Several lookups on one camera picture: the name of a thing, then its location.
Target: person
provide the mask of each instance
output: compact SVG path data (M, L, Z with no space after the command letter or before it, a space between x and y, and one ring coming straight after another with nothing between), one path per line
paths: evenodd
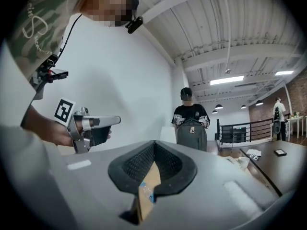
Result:
M274 105L273 108L273 116L275 116L275 112L278 111L279 112L279 120L280 120L280 132L277 134L277 140L280 140L280 134L282 135L282 140L286 141L286 125L284 122L284 116L283 113L286 111L284 104L281 103L281 98L277 97L276 99L276 103Z
M139 0L28 0L6 42L20 71L31 82L42 63L59 52L72 15L81 13L107 26L123 26L131 21L138 5ZM72 146L66 127L40 115L33 106L29 107L22 127L42 140ZM77 123L77 127L81 132L82 124Z
M205 108L200 104L193 103L193 100L192 100L193 92L191 88L187 88L187 87L183 88L180 91L180 96L182 100L182 105L175 109L173 120L172 120L172 124L174 125L176 129L178 129L178 126L176 125L176 123L174 123L174 116L176 114L181 115L182 118L184 118L185 120L190 119L190 118L199 120L200 117L207 116L208 123L210 124L210 119L209 119L209 116Z

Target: camouflage shirt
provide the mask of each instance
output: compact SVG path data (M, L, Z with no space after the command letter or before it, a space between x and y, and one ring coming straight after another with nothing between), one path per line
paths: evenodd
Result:
M8 46L27 79L57 53L66 26L81 0L28 0L16 19Z

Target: cardboard piece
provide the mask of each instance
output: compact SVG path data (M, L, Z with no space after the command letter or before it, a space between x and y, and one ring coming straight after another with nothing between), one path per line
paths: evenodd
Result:
M154 191L155 186L161 184L160 172L155 162L151 166L143 181L152 191ZM141 188L139 187L138 217L140 222L146 219L153 207L154 204L144 195L144 193L141 191Z

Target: paper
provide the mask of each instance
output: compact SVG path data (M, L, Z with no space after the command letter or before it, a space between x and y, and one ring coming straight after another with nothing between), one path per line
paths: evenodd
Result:
M261 151L258 151L256 149L248 149L247 155L253 154L255 156L261 157Z

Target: white shirt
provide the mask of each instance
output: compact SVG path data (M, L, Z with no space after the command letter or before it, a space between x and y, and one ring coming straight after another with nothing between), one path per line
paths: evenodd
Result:
M274 105L274 108L273 108L273 116L275 115L275 108L278 107L279 109L279 117L280 117L280 121L281 122L284 122L284 117L283 117L283 112L286 111L284 105L280 102L276 102L275 105Z

